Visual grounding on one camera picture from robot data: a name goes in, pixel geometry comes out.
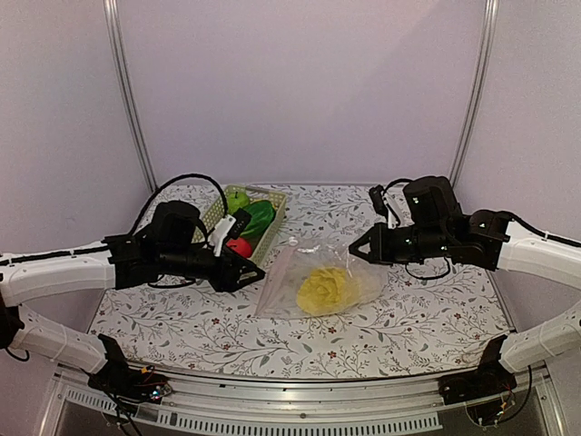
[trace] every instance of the floral pattern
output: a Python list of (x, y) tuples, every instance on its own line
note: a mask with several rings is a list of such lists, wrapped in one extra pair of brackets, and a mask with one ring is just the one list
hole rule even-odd
[[(379, 217), (363, 186), (275, 185), (288, 194), (287, 218), (265, 268), (288, 238), (351, 242)], [(405, 201), (394, 189), (403, 210)], [(181, 199), (207, 209), (209, 186), (174, 186), (159, 201)], [(145, 215), (151, 218), (152, 209)], [(404, 213), (409, 221), (409, 213)], [(384, 293), (348, 312), (302, 320), (254, 316), (262, 283), (235, 294), (207, 284), (157, 290), (148, 286), (105, 293), (92, 333), (113, 336), (127, 356), (201, 372), (276, 378), (366, 378), (425, 374), (473, 367), (488, 340), (508, 331), (487, 275), (453, 265), (436, 281), (389, 268)], [(417, 276), (446, 270), (441, 259), (410, 265)]]

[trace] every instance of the yellow vegetable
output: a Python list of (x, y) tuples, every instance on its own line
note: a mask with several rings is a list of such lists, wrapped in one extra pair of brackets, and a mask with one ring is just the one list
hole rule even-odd
[(344, 268), (317, 268), (297, 294), (297, 304), (312, 316), (339, 313), (359, 300), (359, 283)]

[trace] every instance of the plastic basket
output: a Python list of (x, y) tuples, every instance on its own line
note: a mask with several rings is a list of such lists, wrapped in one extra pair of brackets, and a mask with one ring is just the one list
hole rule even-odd
[[(254, 249), (251, 261), (261, 266), (266, 259), (266, 254), (269, 252), (274, 239), (276, 238), (279, 229), (281, 228), (282, 220), (284, 220), (284, 214), (287, 207), (287, 194), (279, 193), (277, 191), (270, 191), (268, 189), (256, 188), (253, 186), (241, 186), (238, 184), (229, 184), (224, 189), (224, 193), (228, 195), (229, 193), (246, 193), (251, 201), (256, 200), (268, 200), (276, 209), (276, 214), (274, 216), (274, 221), (272, 221), (269, 228), (266, 230), (264, 235), (258, 242), (258, 245)], [(210, 231), (220, 219), (224, 216), (224, 207), (222, 205), (222, 200), (217, 198), (216, 201), (210, 206), (210, 209), (202, 217), (202, 221), (206, 226), (206, 229)], [(193, 236), (195, 242), (202, 240), (202, 233), (196, 231)]]

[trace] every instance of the clear plastic bag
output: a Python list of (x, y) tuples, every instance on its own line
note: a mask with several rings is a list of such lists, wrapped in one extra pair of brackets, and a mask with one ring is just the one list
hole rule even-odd
[(256, 316), (295, 319), (331, 315), (371, 302), (387, 281), (387, 268), (349, 254), (331, 240), (287, 246), (270, 268)]

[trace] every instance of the white wall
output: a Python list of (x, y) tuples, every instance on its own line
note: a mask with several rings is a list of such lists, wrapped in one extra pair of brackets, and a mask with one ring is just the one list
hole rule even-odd
[(484, 0), (125, 0), (160, 181), (365, 183), (447, 173)]
[[(581, 239), (581, 3), (500, 2), (485, 93), (458, 197), (464, 209), (508, 209)], [(572, 290), (498, 273), (517, 326), (577, 302)], [(572, 431), (581, 429), (581, 352), (547, 362)]]
[[(0, 251), (52, 250), (125, 232), (146, 198), (103, 2), (9, 0), (0, 14)], [(100, 294), (31, 304), (78, 329)], [(0, 352), (0, 433), (30, 436), (54, 365)]]

